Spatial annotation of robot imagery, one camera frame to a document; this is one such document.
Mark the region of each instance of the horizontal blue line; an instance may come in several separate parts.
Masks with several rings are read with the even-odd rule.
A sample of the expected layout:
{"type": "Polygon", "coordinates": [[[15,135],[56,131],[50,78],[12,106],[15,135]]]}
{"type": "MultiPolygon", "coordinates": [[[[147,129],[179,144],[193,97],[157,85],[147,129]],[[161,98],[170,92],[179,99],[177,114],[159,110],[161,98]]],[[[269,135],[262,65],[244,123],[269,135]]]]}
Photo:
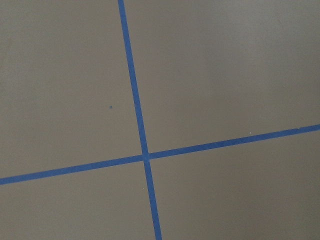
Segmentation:
{"type": "Polygon", "coordinates": [[[187,146],[187,147],[182,147],[177,149],[154,152],[149,154],[149,158],[158,159],[158,158],[164,158],[164,157],[175,156],[180,154],[188,154],[188,153],[194,153],[194,152],[210,150],[210,149],[218,149],[218,148],[223,148],[223,147],[228,147],[233,145],[252,143],[252,142],[257,142],[257,141],[262,141],[267,139],[281,138],[285,136],[303,134],[303,133],[319,131],[319,130],[320,130],[320,124],[305,126],[305,127],[295,128],[295,129],[276,131],[276,132],[265,133],[260,135],[246,136],[246,137],[235,138],[235,139],[230,139],[225,141],[217,141],[217,142],[211,142],[211,143],[206,143],[201,145],[187,146]]]}
{"type": "Polygon", "coordinates": [[[13,184],[23,181],[29,181],[34,179],[43,179],[58,175],[64,175],[64,174],[71,174],[71,173],[78,173],[93,169],[101,169],[116,165],[122,165],[122,164],[129,164],[129,163],[136,163],[136,162],[142,162],[143,157],[142,155],[138,156],[129,156],[129,157],[123,157],[123,158],[117,158],[113,160],[106,160],[106,161],[99,161],[99,162],[93,162],[83,165],[77,165],[77,166],[69,166],[59,169],[53,169],[48,171],[40,171],[40,172],[34,172],[34,173],[28,173],[18,176],[9,176],[0,178],[0,185],[4,184],[13,184]]]}

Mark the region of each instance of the brown surface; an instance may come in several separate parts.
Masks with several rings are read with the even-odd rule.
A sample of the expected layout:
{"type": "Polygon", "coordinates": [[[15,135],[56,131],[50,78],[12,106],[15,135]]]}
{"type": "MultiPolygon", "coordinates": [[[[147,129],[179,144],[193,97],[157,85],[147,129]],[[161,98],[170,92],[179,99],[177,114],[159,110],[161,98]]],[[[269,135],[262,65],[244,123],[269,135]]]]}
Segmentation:
{"type": "Polygon", "coordinates": [[[142,162],[0,186],[1,240],[152,240],[142,162]]]}
{"type": "Polygon", "coordinates": [[[316,240],[320,132],[151,161],[163,240],[316,240]]]}
{"type": "Polygon", "coordinates": [[[125,2],[151,152],[319,124],[319,0],[125,2]]]}
{"type": "Polygon", "coordinates": [[[141,154],[117,1],[0,1],[0,146],[0,178],[141,154]]]}

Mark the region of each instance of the vertical blue line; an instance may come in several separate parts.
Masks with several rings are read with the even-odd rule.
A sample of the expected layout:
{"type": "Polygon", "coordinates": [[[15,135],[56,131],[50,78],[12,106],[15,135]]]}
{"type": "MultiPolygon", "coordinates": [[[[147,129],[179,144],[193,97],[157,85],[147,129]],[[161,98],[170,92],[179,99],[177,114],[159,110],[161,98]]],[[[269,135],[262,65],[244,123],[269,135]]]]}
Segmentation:
{"type": "Polygon", "coordinates": [[[157,208],[157,201],[156,201],[156,194],[155,194],[155,187],[154,187],[154,181],[153,181],[153,177],[152,177],[149,151],[148,151],[147,138],[146,138],[146,131],[145,131],[144,119],[143,119],[143,115],[142,115],[142,109],[141,109],[138,84],[137,84],[137,79],[136,79],[134,59],[133,59],[132,49],[131,49],[129,29],[128,29],[124,1],[118,0],[118,5],[119,5],[122,34],[123,34],[124,47],[125,47],[125,53],[126,53],[126,60],[128,63],[129,76],[130,76],[130,82],[131,82],[131,88],[132,88],[135,115],[136,115],[136,121],[137,121],[137,125],[138,125],[140,144],[141,144],[141,150],[142,150],[142,156],[143,156],[143,164],[144,164],[146,184],[147,184],[147,188],[148,188],[148,195],[149,195],[149,201],[150,201],[154,235],[155,235],[156,240],[162,240],[160,221],[159,221],[159,215],[158,215],[158,208],[157,208]]]}

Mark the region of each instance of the floor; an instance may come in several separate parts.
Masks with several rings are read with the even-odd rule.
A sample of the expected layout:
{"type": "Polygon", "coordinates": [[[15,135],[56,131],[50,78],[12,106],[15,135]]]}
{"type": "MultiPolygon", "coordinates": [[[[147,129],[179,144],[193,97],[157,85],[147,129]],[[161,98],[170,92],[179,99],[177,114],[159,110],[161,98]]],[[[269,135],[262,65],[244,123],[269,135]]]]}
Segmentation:
{"type": "Polygon", "coordinates": [[[318,239],[319,12],[1,1],[0,239],[318,239]]]}

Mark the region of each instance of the blue tape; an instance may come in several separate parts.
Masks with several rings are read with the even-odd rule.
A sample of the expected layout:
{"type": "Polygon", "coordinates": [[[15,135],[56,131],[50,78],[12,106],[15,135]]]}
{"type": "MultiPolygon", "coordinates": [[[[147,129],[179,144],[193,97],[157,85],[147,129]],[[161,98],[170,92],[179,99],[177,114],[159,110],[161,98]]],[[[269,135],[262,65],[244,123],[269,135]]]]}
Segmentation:
{"type": "Polygon", "coordinates": [[[28,174],[23,174],[18,176],[9,176],[9,177],[0,178],[0,185],[13,184],[13,183],[18,183],[23,181],[34,180],[34,179],[43,179],[43,178],[48,178],[53,176],[78,173],[78,172],[83,172],[83,171],[88,171],[93,169],[101,169],[101,168],[106,168],[106,167],[111,167],[116,165],[136,163],[136,162],[142,162],[142,161],[143,161],[142,155],[129,156],[129,157],[117,158],[113,160],[99,161],[99,162],[88,163],[88,164],[77,165],[77,166],[69,166],[69,167],[64,167],[59,169],[48,170],[48,171],[40,171],[40,172],[28,173],[28,174]]]}
{"type": "Polygon", "coordinates": [[[127,59],[127,63],[128,63],[129,76],[130,76],[130,82],[131,82],[131,88],[132,88],[135,115],[136,115],[138,130],[139,130],[139,137],[140,137],[140,144],[141,144],[141,150],[142,150],[142,156],[143,156],[146,184],[147,184],[147,188],[148,188],[148,195],[149,195],[149,202],[150,202],[151,215],[152,215],[152,221],[153,221],[154,235],[155,235],[156,240],[162,240],[161,227],[160,227],[157,201],[156,201],[156,193],[155,193],[152,171],[151,171],[151,166],[150,166],[146,131],[145,131],[144,119],[143,119],[143,115],[142,115],[142,109],[141,109],[138,84],[137,84],[137,79],[136,79],[134,59],[133,59],[132,49],[131,49],[129,29],[128,29],[124,1],[118,0],[118,5],[119,5],[121,25],[122,25],[122,33],[123,33],[126,59],[127,59]]]}
{"type": "Polygon", "coordinates": [[[180,154],[188,154],[188,153],[199,152],[199,151],[204,151],[204,150],[218,149],[218,148],[223,148],[223,147],[228,147],[228,146],[233,146],[233,145],[246,144],[246,143],[252,143],[252,142],[257,142],[257,141],[262,141],[262,140],[281,138],[281,137],[285,137],[285,136],[303,134],[303,133],[319,131],[319,130],[320,130],[320,124],[312,125],[312,126],[305,126],[305,127],[295,128],[295,129],[276,131],[276,132],[265,133],[265,134],[260,134],[260,135],[246,136],[246,137],[235,138],[235,139],[230,139],[230,140],[225,140],[225,141],[217,141],[217,142],[211,142],[211,143],[206,143],[206,144],[201,144],[201,145],[187,146],[187,147],[182,147],[182,148],[177,148],[177,149],[154,152],[154,153],[149,154],[149,158],[150,159],[159,159],[159,158],[175,156],[175,155],[180,155],[180,154]]]}

